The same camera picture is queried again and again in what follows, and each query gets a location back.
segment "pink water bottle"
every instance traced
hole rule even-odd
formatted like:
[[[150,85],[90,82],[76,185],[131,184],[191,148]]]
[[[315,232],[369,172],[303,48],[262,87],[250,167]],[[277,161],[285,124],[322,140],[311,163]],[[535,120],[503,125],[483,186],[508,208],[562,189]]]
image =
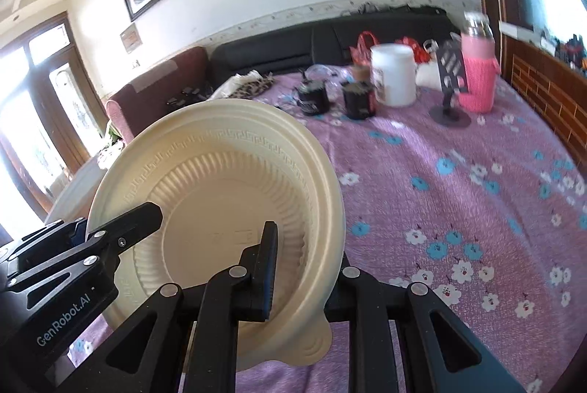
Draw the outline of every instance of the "pink water bottle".
[[[459,93],[459,103],[470,112],[488,113],[493,108],[495,84],[501,72],[495,58],[495,40],[485,14],[466,12],[465,19],[462,49],[469,92]]]

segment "silver screw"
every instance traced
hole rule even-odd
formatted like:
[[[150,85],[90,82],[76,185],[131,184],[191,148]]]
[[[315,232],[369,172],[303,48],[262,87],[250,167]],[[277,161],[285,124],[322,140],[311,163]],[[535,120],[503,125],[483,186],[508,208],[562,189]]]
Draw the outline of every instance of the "silver screw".
[[[242,266],[234,266],[228,271],[232,278],[243,278],[247,275],[247,268]]]
[[[361,271],[356,267],[345,267],[342,270],[342,275],[349,279],[356,279],[359,277]]]
[[[93,263],[95,263],[98,260],[98,256],[90,256],[90,257],[86,257],[83,260],[83,265],[84,266],[91,266]]]
[[[422,284],[422,282],[416,282],[412,284],[411,290],[415,295],[426,295],[428,293],[428,286]]]
[[[179,292],[179,289],[175,284],[165,284],[159,293],[164,297],[173,297]]]

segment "white flower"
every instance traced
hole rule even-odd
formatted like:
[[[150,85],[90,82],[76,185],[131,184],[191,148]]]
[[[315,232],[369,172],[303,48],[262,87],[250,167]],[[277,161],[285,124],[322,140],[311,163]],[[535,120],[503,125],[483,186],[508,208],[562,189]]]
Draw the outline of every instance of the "white flower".
[[[477,274],[479,275],[479,279],[481,279],[483,282],[489,282],[493,280],[495,269],[493,267],[483,266]]]
[[[563,307],[566,307],[567,305],[569,305],[569,302],[570,302],[570,292],[563,292],[562,298],[561,298],[561,305]]]
[[[471,167],[471,173],[477,177],[485,177],[487,175],[487,168],[483,165],[473,165]]]
[[[483,184],[483,180],[480,179],[479,177],[477,177],[475,174],[471,173],[469,175],[469,178],[471,178],[471,182],[475,183],[476,185],[481,186]]]
[[[459,163],[462,163],[463,165],[467,164],[467,160],[459,152],[451,150],[450,154],[454,156],[454,158],[456,158]]]
[[[562,269],[560,267],[553,267],[550,276],[553,286],[559,285],[562,282]]]
[[[499,304],[500,300],[497,298],[497,294],[487,294],[483,296],[481,307],[485,309],[485,312],[490,312],[491,310],[495,310]]]
[[[357,173],[345,173],[344,175],[342,175],[338,181],[340,181],[340,184],[343,186],[353,186],[356,185],[359,182],[359,178],[360,176]]]
[[[404,289],[406,289],[407,286],[410,285],[410,283],[406,279],[402,279],[402,278],[389,279],[389,281],[387,281],[387,283],[392,286],[403,287]]]
[[[534,302],[530,302],[529,300],[520,301],[514,312],[519,319],[527,319],[529,314],[534,312]]]
[[[585,194],[585,181],[582,176],[577,176],[577,183],[575,185],[575,193],[577,196],[583,196]]]
[[[526,386],[526,393],[538,393],[541,386],[542,380],[537,378],[532,383],[529,383],[528,386]]]
[[[411,231],[406,232],[406,241],[417,246],[418,244],[424,244],[426,242],[426,236],[422,234],[420,229],[412,229]]]
[[[456,280],[459,284],[471,282],[471,275],[473,275],[473,266],[469,261],[460,260],[458,264],[453,266],[453,275],[451,279]]]
[[[433,280],[434,274],[429,270],[420,269],[412,276],[412,282],[422,282],[422,284],[426,284],[428,287],[432,285]]]
[[[564,184],[565,187],[568,189],[573,189],[575,187],[575,180],[572,179],[570,176],[565,176],[562,179],[562,184]]]
[[[453,285],[445,286],[444,284],[434,289],[434,293],[447,305],[458,304],[462,295],[461,291],[457,290]]]

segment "black phone holder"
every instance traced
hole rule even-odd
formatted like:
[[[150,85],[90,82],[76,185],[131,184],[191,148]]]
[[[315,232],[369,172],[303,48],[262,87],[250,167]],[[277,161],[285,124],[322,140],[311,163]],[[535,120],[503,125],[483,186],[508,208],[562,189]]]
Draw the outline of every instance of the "black phone holder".
[[[471,124],[471,118],[463,110],[452,106],[457,91],[468,93],[467,72],[460,43],[446,41],[436,52],[436,59],[444,98],[442,107],[432,107],[429,115],[439,125],[466,128]]]
[[[45,371],[116,298],[119,255],[161,226],[145,203],[89,234],[86,220],[54,223],[0,248],[0,378],[7,393],[234,393],[238,322],[271,311],[278,227],[206,284],[166,284],[125,320],[61,385]],[[395,320],[406,389],[412,393],[523,393],[524,389],[425,284],[377,281],[344,256],[325,306],[349,322],[349,392],[399,390],[389,320]],[[193,346],[190,336],[197,322]]]

